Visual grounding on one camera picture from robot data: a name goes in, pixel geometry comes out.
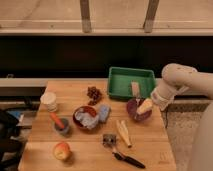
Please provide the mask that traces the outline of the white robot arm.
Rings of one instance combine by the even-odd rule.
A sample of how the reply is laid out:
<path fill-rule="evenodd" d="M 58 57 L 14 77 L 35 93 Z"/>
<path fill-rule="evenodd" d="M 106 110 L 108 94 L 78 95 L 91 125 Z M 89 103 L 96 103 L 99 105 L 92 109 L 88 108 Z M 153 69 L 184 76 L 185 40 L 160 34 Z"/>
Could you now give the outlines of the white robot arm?
<path fill-rule="evenodd" d="M 187 102 L 199 97 L 208 104 L 194 134 L 187 171 L 213 171 L 213 73 L 169 63 L 163 67 L 161 80 L 150 94 L 161 111 L 176 100 Z"/>

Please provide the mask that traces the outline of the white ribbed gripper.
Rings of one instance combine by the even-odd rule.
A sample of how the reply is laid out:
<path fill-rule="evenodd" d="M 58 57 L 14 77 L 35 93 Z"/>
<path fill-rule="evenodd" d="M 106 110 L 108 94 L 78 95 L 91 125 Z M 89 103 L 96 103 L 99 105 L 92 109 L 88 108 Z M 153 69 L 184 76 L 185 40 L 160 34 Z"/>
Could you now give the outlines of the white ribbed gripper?
<path fill-rule="evenodd" d="M 164 111 L 167 106 L 173 102 L 175 93 L 176 91 L 169 87 L 155 87 L 151 93 L 152 100 L 150 98 L 145 99 L 143 103 L 137 108 L 137 113 L 141 115 L 150 111 L 153 107 L 153 103 L 156 104 L 161 111 Z"/>

